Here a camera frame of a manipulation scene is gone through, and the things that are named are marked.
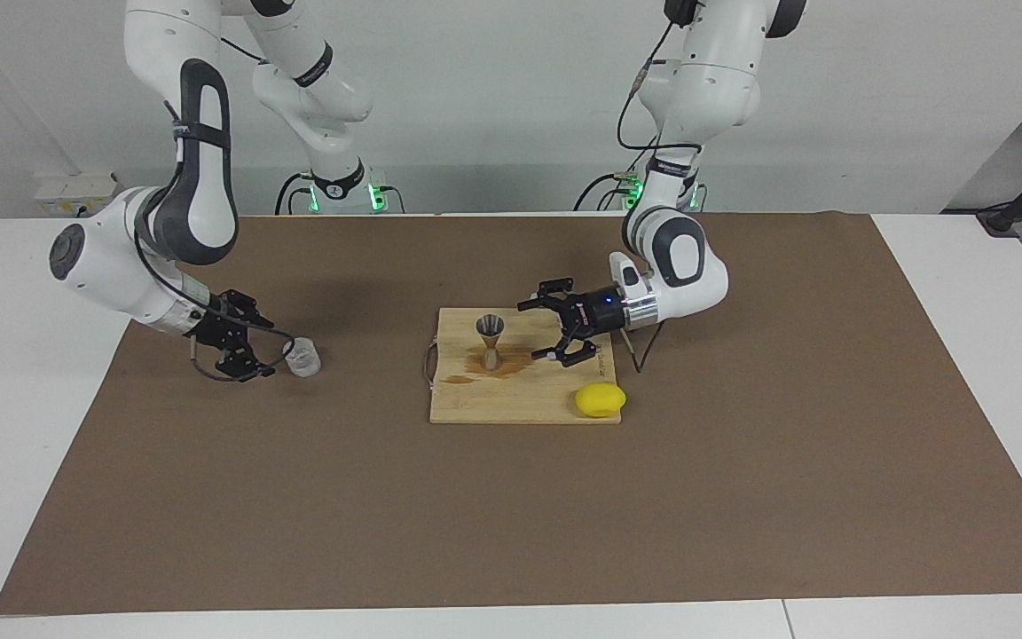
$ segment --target power outlet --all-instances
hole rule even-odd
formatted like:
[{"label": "power outlet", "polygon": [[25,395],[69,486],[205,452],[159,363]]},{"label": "power outlet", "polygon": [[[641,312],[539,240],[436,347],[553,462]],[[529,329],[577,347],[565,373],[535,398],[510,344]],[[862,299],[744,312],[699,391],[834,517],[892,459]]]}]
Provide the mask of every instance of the power outlet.
[{"label": "power outlet", "polygon": [[42,178],[34,199],[49,218],[89,218],[124,189],[113,174]]}]

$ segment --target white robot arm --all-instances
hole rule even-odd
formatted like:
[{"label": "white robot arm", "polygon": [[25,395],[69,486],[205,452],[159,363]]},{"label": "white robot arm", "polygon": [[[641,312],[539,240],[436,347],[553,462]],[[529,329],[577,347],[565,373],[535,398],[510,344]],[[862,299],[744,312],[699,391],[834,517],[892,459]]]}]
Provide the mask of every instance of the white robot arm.
[{"label": "white robot arm", "polygon": [[324,213],[377,213],[377,177],[353,149],[349,125],[373,109],[373,90],[321,37],[312,3],[277,3],[246,24],[267,59],[254,70],[259,101],[299,137],[310,161],[313,192]]},{"label": "white robot arm", "polygon": [[[273,365],[254,356],[248,330],[289,339],[276,364],[299,345],[259,315],[254,300],[238,291],[212,294],[176,266],[215,264],[239,234],[231,186],[231,112],[227,86],[216,69],[222,17],[246,17],[264,52],[284,70],[280,73],[289,74],[301,90],[330,100],[326,105],[338,120],[364,120],[369,112],[367,94],[337,77],[333,50],[317,36],[315,25],[301,21],[308,16],[301,4],[127,0],[125,55],[172,115],[176,171],[168,186],[125,191],[94,218],[68,226],[50,252],[54,278],[86,299],[159,331],[218,348],[222,357],[216,368],[226,375],[221,380],[273,373]],[[273,71],[271,64],[266,67]],[[345,110],[338,112],[334,104]]]},{"label": "white robot arm", "polygon": [[[536,352],[537,359],[550,357],[571,367],[594,357],[596,347],[586,340],[594,335],[692,315],[725,300],[727,267],[712,252],[701,224],[682,214],[678,202],[686,195],[686,181],[695,177],[703,145],[743,125],[758,108],[756,73],[763,40],[794,31],[805,4],[666,0],[670,25],[687,30],[684,52],[679,59],[651,57],[630,93],[630,100],[641,98],[660,131],[642,196],[622,225],[625,247],[649,268],[642,272],[628,255],[614,253],[609,255],[612,286],[574,294],[572,279],[542,282],[535,296],[519,305],[520,311],[556,311],[562,339],[555,348]],[[617,138],[620,142],[620,123]],[[575,339],[583,340],[580,351],[567,353]]]}]

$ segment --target lemon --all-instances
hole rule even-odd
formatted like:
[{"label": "lemon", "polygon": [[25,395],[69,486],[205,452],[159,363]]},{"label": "lemon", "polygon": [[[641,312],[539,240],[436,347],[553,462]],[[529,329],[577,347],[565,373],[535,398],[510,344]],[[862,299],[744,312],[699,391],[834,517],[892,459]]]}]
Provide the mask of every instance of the lemon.
[{"label": "lemon", "polygon": [[574,394],[574,403],[588,417],[611,417],[625,405],[625,392],[609,381],[588,384]]}]

